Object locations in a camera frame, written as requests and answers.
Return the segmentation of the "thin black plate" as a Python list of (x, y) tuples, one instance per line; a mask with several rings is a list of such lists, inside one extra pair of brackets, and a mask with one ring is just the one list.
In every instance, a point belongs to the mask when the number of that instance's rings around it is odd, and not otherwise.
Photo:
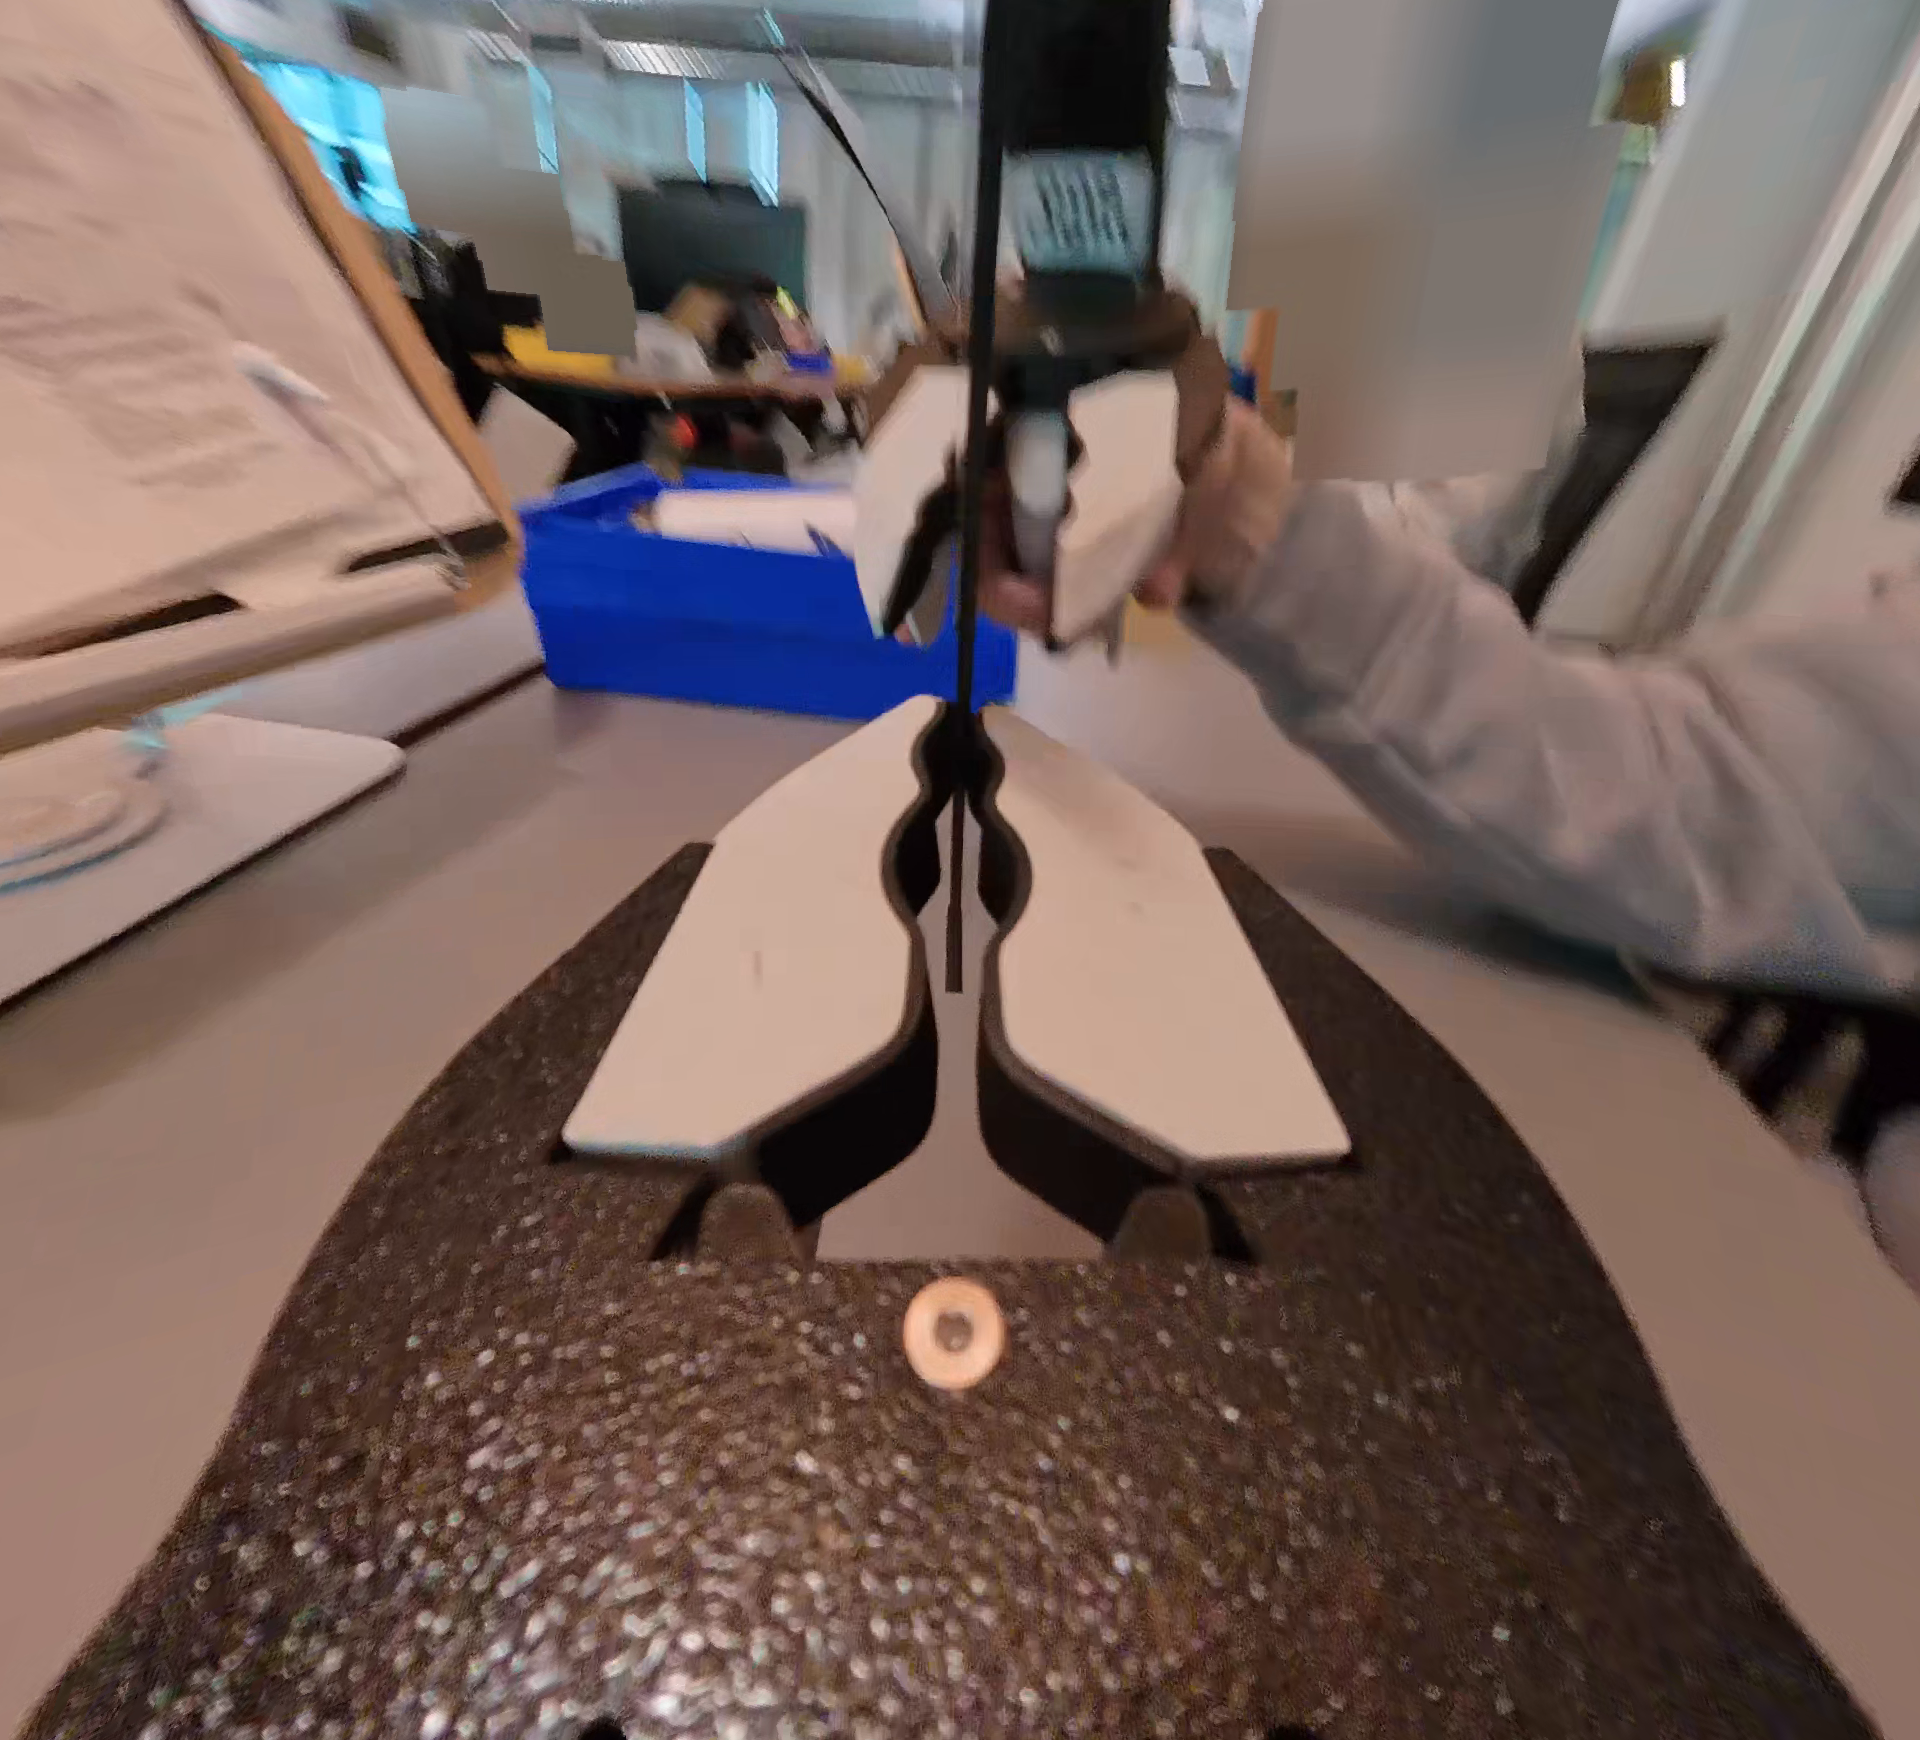
[(973, 754), (973, 719), (976, 713), (974, 664), (981, 531), (988, 478), (987, 448), (993, 410), (1003, 168), (1013, 83), (1011, 8), (1013, 0), (982, 0), (979, 48), (973, 275), (969, 305), (969, 409), (963, 469), (958, 474), (958, 556), (955, 583), (957, 691), (948, 730), (948, 750), (961, 759)]

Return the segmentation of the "exercise sheet with blue banner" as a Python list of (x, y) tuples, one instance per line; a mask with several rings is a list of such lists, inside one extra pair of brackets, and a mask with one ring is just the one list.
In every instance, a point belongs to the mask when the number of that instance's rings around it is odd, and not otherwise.
[(182, 0), (3, 0), (3, 394), (7, 651), (497, 524), (381, 256)]

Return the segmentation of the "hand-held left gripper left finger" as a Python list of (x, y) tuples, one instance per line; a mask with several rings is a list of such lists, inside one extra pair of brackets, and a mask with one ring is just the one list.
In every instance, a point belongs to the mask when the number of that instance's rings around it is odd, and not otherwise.
[(913, 698), (734, 816), (563, 1122), (569, 1159), (755, 1183), (805, 1226), (921, 1146), (942, 724)]

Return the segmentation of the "person's right hand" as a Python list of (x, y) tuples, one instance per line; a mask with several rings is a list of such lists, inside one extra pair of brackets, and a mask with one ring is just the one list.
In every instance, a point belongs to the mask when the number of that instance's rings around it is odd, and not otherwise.
[(1178, 509), (1132, 601), (1165, 614), (1232, 606), (1277, 542), (1294, 487), (1290, 441), (1227, 394), (1183, 471)]

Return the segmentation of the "grey desk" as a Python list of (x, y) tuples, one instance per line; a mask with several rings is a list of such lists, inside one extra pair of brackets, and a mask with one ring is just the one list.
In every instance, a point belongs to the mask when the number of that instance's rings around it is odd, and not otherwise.
[[(1917, 1295), (1841, 1186), (1688, 1036), (1405, 853), (1177, 628), (1116, 667), (1024, 654), (1021, 711), (1261, 873), (1501, 1107), (1755, 1562), (1917, 1735)], [(528, 679), (5, 1013), (5, 1735), (170, 1524), (431, 1077), (840, 732)]]

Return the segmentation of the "blue plastic bin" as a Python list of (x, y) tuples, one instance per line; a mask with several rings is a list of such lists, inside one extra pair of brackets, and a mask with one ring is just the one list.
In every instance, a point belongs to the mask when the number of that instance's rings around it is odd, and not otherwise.
[(521, 589), (563, 690), (816, 719), (877, 719), (957, 691), (957, 642), (877, 638), (852, 556), (682, 543), (636, 525), (670, 486), (804, 490), (777, 478), (645, 466), (519, 508)]

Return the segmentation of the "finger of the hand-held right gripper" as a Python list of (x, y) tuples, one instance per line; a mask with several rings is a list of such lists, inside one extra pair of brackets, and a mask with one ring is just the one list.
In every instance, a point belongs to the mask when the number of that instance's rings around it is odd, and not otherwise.
[(875, 426), (852, 486), (852, 563), (877, 638), (932, 643), (958, 563), (971, 374), (916, 370)]
[(1105, 638), (1178, 521), (1178, 383), (1129, 370), (1069, 396), (1065, 508), (1050, 562), (1050, 640)]

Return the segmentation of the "wooden document stand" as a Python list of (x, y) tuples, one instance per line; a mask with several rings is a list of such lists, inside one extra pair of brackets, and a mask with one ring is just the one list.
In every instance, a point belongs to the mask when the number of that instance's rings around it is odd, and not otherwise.
[[(253, 69), (198, 25), (295, 126)], [(390, 271), (370, 228), (348, 220)], [(305, 591), (275, 575), (261, 591), (172, 600), (5, 650), (7, 1003), (398, 776), (404, 754), (391, 739), (231, 717), (216, 706), (258, 676), (464, 618), (515, 583), (515, 509), (459, 407), (493, 528), (437, 533)]]

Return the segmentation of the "person's right forearm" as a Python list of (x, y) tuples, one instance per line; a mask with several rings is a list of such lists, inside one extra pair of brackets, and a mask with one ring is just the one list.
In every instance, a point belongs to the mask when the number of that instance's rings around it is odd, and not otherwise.
[(1501, 910), (1698, 984), (1917, 992), (1917, 575), (1851, 618), (1555, 648), (1376, 486), (1188, 607), (1268, 717)]

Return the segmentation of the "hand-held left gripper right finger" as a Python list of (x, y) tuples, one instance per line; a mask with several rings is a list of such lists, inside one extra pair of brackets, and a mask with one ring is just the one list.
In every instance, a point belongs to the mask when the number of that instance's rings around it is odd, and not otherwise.
[(996, 1166), (1113, 1243), (1142, 1196), (1332, 1170), (1354, 1137), (1196, 837), (1006, 708), (979, 715), (976, 1117)]

